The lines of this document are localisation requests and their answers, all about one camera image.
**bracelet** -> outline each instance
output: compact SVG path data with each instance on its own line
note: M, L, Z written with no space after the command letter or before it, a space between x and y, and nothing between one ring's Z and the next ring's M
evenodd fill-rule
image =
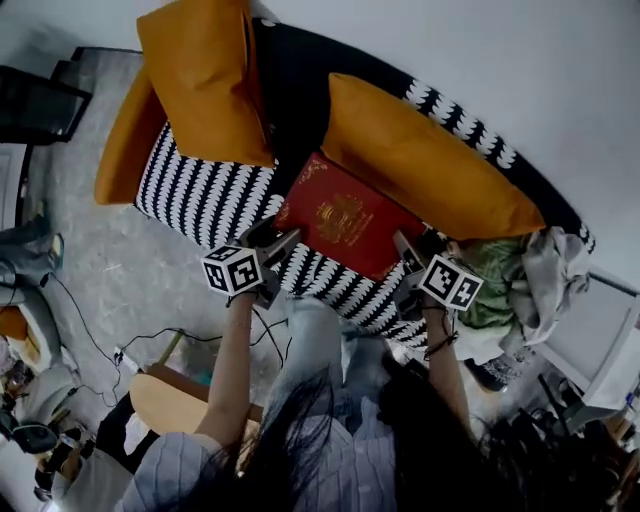
M252 288L251 290L247 290L246 292L240 292L238 295L234 295L233 297L229 297L227 299L226 307L228 308L229 306L231 306L231 303L233 302L233 300L236 297L240 297L240 295L245 295L247 293L255 293L256 294L256 299L260 296L260 293L258 292L258 290L256 290L255 288Z
M441 350L443 347L446 347L448 345L453 345L453 343L457 339L458 339L458 333L457 332L454 332L451 336L447 336L444 340L442 340L440 342L439 345L436 345L435 347L433 347L431 349L427 349L427 351L424 353L424 359L426 360L427 357L432 356L433 354L435 354L436 352Z

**orange cushion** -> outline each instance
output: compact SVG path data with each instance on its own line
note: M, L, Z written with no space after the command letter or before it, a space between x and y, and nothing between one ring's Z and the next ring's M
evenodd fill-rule
M94 197L98 204L134 203L149 154L167 115L144 67L131 85L102 151Z
M138 35L181 154L273 167L247 0L178 0Z
M15 340L27 339L27 321L19 308L5 306L0 311L0 334Z
M329 89L324 153L434 228L467 240L544 227L518 188L428 117L353 76L330 75Z

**book cover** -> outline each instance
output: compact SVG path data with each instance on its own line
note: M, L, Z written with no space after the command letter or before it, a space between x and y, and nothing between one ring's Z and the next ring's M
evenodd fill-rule
M394 233L415 241L425 230L415 215L320 153L303 167L274 226L300 228L304 244L374 281L400 261Z

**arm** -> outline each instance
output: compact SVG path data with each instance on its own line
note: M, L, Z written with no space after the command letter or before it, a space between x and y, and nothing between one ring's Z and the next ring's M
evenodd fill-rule
M430 350L433 350L451 335L451 325L447 319L446 311L439 309L443 306L434 298L425 295L423 304L423 314L429 334L427 345ZM429 381L431 385L462 424L469 429L469 405L453 346L447 344L440 348L430 356L429 361Z
M236 297L229 308L209 388L207 412L196 429L222 446L241 438L249 411L249 337L253 293Z

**shoe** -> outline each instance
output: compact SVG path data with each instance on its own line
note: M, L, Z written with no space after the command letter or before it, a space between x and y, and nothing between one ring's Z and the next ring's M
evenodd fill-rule
M51 249L49 249L49 258L53 265L53 272L62 268L62 260L64 257L64 239L60 233L53 236L51 242Z

